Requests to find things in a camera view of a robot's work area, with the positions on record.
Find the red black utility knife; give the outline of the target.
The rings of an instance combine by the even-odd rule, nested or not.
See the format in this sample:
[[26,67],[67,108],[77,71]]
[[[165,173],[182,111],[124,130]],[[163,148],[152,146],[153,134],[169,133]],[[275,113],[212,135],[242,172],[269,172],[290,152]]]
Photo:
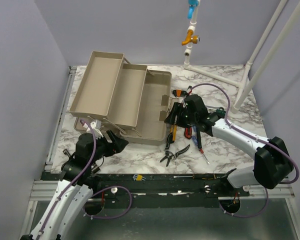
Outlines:
[[184,129],[184,137],[188,140],[190,140],[192,138],[192,128],[191,127],[187,127]]

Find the grey black wire stripper pliers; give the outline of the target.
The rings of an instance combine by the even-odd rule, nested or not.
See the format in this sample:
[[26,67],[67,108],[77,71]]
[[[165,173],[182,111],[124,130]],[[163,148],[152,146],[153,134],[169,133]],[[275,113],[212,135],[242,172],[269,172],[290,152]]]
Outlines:
[[181,150],[177,151],[176,153],[173,153],[170,151],[170,146],[172,143],[174,143],[174,141],[173,141],[173,133],[171,132],[166,138],[165,149],[164,149],[165,155],[159,161],[160,163],[162,163],[163,161],[167,160],[166,167],[169,166],[172,159],[178,158],[180,155],[186,153],[190,148],[190,145],[188,144],[186,147],[182,148]]

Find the black-handled claw hammer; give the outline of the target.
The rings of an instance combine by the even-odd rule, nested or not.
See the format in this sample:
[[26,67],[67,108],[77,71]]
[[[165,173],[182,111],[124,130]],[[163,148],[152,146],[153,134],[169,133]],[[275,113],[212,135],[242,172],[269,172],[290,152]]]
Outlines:
[[197,140],[197,148],[201,151],[202,150],[202,139],[201,139],[201,132],[199,130],[196,131],[196,140]]

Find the translucent grey-brown toolbox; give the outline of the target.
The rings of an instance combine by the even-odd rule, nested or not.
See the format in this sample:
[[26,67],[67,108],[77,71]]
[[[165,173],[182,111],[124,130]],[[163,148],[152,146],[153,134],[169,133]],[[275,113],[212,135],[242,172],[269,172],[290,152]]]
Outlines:
[[159,146],[172,107],[171,81],[169,71],[129,63],[123,53],[93,51],[69,109],[73,128],[84,133],[84,119],[130,143]]

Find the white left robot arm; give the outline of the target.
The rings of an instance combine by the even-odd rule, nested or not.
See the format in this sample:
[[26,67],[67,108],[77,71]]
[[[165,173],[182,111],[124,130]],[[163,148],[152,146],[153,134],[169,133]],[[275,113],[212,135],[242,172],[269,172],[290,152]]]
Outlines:
[[111,130],[107,137],[96,132],[78,137],[74,153],[61,167],[61,178],[54,195],[40,221],[23,240],[64,240],[75,218],[90,198],[97,197],[101,185],[88,178],[92,165],[99,159],[121,153],[128,141],[119,138]]

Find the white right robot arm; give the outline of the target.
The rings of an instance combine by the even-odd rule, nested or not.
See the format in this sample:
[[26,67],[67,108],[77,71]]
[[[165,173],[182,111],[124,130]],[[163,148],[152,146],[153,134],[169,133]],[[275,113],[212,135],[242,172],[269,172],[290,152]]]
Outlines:
[[184,103],[175,102],[164,122],[185,129],[196,127],[197,131],[222,139],[253,159],[253,166],[232,169],[225,174],[220,191],[226,196],[249,185],[274,189],[294,169],[281,138],[267,139],[231,124],[226,120],[224,111],[209,112],[197,94],[187,96]]

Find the yellow black utility knife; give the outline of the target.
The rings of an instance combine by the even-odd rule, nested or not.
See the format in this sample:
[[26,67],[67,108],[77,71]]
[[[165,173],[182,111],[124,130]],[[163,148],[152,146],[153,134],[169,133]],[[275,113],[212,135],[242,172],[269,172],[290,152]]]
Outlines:
[[170,142],[174,143],[177,135],[177,125],[171,125],[169,135],[170,135]]

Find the blue red screwdriver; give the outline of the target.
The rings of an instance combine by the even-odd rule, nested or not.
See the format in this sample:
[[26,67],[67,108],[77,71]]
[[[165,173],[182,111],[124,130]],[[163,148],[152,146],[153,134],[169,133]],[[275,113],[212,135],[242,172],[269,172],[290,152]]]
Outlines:
[[206,155],[205,155],[205,153],[204,153],[202,147],[199,147],[197,138],[193,135],[193,136],[191,137],[191,140],[192,140],[192,142],[194,143],[194,145],[198,148],[199,152],[200,152],[201,155],[203,156],[203,158],[204,158],[204,160],[206,161],[206,163],[209,165],[210,162],[209,162],[209,160],[207,159],[207,157],[206,157]]

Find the yellow hex key set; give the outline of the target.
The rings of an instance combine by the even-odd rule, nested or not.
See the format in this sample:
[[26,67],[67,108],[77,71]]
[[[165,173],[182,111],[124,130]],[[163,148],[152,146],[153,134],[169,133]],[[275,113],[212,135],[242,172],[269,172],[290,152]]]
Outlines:
[[134,181],[145,181],[146,180],[146,178],[141,174],[134,174],[132,179]]

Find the chrome ratchet wrench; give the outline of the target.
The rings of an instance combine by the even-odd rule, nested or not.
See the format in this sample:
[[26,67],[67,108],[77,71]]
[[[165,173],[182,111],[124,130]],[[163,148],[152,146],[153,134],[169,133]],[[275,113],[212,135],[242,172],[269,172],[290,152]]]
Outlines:
[[218,107],[215,107],[215,106],[206,106],[206,108],[211,111],[215,111],[218,109]]

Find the green tape measure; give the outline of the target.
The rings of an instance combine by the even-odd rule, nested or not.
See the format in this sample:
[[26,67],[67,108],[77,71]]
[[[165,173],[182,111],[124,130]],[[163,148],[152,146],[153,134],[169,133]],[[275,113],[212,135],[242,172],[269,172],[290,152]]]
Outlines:
[[217,114],[221,115],[221,116],[225,116],[225,114],[226,114],[226,111],[225,111],[225,109],[224,109],[223,107],[217,108],[217,109],[215,110],[215,112],[216,112]]

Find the orange brass tap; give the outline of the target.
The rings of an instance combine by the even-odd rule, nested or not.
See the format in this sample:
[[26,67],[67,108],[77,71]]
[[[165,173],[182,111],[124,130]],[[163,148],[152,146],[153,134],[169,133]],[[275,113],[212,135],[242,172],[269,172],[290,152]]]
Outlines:
[[194,31],[192,29],[189,29],[187,31],[187,35],[185,37],[185,40],[181,42],[182,46],[185,46],[187,44],[198,44],[200,42],[200,37],[198,35],[194,35]]

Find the black metal base rail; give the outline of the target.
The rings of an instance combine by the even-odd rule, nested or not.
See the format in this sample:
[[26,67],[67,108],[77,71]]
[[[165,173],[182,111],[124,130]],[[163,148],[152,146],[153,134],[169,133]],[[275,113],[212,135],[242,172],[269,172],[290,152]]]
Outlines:
[[143,174],[144,181],[134,181],[133,174],[96,174],[87,181],[94,192],[110,186],[122,186],[117,192],[107,190],[92,197],[89,203],[103,204],[108,209],[123,209],[132,195],[132,208],[218,208],[222,198],[239,200],[250,193],[243,188],[223,184],[219,173]]

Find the aluminium extrusion frame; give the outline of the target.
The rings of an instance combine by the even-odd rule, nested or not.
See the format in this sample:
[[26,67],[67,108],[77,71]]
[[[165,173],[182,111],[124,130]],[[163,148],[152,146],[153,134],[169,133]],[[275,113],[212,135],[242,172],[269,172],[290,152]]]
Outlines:
[[20,235],[18,239],[21,239],[23,235],[28,235],[32,230],[32,225],[35,218],[35,213],[37,209],[38,202],[50,201],[55,194],[55,189],[58,184],[57,180],[41,180],[42,176],[49,175],[53,167],[53,161],[56,154],[58,142],[60,139],[60,134],[62,131],[62,126],[64,118],[67,112],[68,102],[70,99],[72,86],[74,83],[77,67],[71,66],[69,68],[69,76],[66,82],[65,92],[62,98],[60,111],[57,117],[56,126],[54,129],[54,135],[52,137],[52,142],[49,147],[47,158],[43,167],[43,171],[40,174],[38,180],[35,180],[32,184],[32,189],[30,191],[30,197],[25,212],[25,217],[22,223]]

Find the white PVC pipe frame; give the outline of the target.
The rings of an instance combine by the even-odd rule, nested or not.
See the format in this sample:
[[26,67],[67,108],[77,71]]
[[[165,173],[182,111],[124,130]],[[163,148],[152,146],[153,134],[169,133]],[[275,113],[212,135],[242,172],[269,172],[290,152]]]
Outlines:
[[[242,79],[240,82],[230,80],[226,77],[211,73],[209,71],[200,69],[198,67],[195,67],[190,64],[190,59],[191,59],[191,53],[192,53],[192,48],[193,48],[193,43],[189,43],[185,46],[185,51],[184,51],[184,63],[183,63],[183,68],[188,71],[192,71],[198,74],[201,74],[203,76],[221,81],[223,83],[232,85],[238,89],[237,95],[236,95],[236,100],[231,107],[231,111],[233,113],[237,113],[245,99],[248,97],[250,91],[253,89],[259,78],[261,77],[261,74],[264,72],[268,64],[270,63],[271,59],[274,57],[275,53],[279,50],[279,47],[285,40],[285,38],[288,36],[290,31],[292,30],[293,26],[297,23],[297,21],[300,18],[300,1],[296,5],[295,9],[293,10],[292,14],[290,15],[289,19],[286,21],[285,25],[283,26],[282,30],[280,31],[279,35],[275,39],[274,43],[270,47],[269,51],[267,52],[265,58],[262,60],[259,68],[257,69],[256,73],[252,77],[251,80],[248,79],[249,72],[251,70],[251,67],[253,66],[253,63],[258,56],[261,48],[263,47],[264,43],[266,42],[271,30],[275,26],[275,23],[279,19],[279,16],[281,15],[282,11],[284,10],[285,6],[287,4],[286,0],[281,0],[274,11],[271,19],[269,20],[264,32],[262,33],[255,49],[253,50],[250,58],[244,65],[244,73],[242,76]],[[196,7],[192,19],[189,19],[189,26],[188,29],[191,29],[194,31],[194,35],[196,35],[196,26],[197,26],[197,18],[198,18],[198,12],[199,12],[199,7],[201,5],[201,2],[199,1],[199,6]]]

